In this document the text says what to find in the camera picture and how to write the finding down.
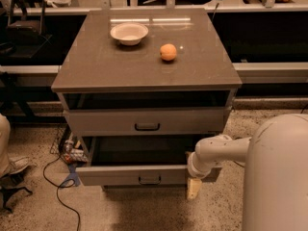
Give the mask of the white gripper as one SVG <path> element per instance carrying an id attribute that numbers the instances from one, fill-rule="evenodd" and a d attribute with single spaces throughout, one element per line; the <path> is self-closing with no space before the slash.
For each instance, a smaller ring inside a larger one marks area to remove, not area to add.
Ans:
<path id="1" fill-rule="evenodd" d="M 202 186 L 203 179 L 217 165 L 218 156 L 215 154 L 186 151 L 187 170 L 192 178 L 187 183 L 187 199 L 196 199 Z"/>

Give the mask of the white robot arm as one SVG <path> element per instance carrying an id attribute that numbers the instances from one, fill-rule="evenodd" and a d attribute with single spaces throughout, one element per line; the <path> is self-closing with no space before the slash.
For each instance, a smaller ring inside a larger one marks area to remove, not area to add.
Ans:
<path id="1" fill-rule="evenodd" d="M 308 231 L 308 115 L 278 115 L 250 138 L 200 140 L 188 157 L 202 179 L 223 161 L 244 163 L 243 231 Z"/>

